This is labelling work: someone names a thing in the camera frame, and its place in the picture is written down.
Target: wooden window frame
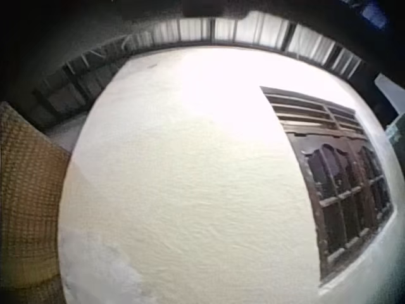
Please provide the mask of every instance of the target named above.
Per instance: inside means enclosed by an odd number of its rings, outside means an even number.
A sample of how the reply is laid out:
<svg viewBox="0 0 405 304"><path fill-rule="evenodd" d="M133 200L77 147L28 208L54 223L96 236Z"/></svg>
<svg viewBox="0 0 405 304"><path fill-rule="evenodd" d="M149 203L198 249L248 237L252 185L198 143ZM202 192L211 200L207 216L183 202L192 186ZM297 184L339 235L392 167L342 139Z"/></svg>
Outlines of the wooden window frame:
<svg viewBox="0 0 405 304"><path fill-rule="evenodd" d="M364 129L355 118L354 110L296 92L267 87L261 87L261 89L283 125L308 189L316 224L320 277L323 284L357 259L392 215L394 207L388 185L377 154ZM306 104L307 107L303 107L300 103ZM291 125L291 122L298 122L298 125ZM345 189L342 193L338 192L342 185L339 184L339 187L336 185L335 176L332 176L330 165L325 158L323 150L326 147L329 147L330 153L334 155L334 161L339 166L342 177L339 182L342 182ZM334 191L333 195L325 199L321 198L320 183L316 184L308 163L308 159L315 153L320 155L318 158L323 171L326 172L325 178L330 181ZM347 162L345 168L340 160L342 157ZM351 180L346 168L352 170ZM354 211L354 215L350 214L350 217L357 220L357 235L351 239L348 239L346 233L347 225L350 223L343 214L344 201L345 206L349 206ZM331 253L328 249L325 216L326 209L332 205L339 209L340 218L337 220L339 220L341 232L332 231L331 233L338 235L343 245Z"/></svg>

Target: wooden window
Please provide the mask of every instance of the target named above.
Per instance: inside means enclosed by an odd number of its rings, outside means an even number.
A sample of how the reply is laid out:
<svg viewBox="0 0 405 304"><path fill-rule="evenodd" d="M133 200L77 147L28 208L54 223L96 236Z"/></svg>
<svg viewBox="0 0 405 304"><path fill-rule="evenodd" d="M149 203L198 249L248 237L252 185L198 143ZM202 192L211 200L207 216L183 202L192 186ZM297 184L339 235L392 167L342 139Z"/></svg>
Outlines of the wooden window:
<svg viewBox="0 0 405 304"><path fill-rule="evenodd" d="M387 183L353 110L293 92L262 90L301 166L325 282L357 258L389 218Z"/></svg>

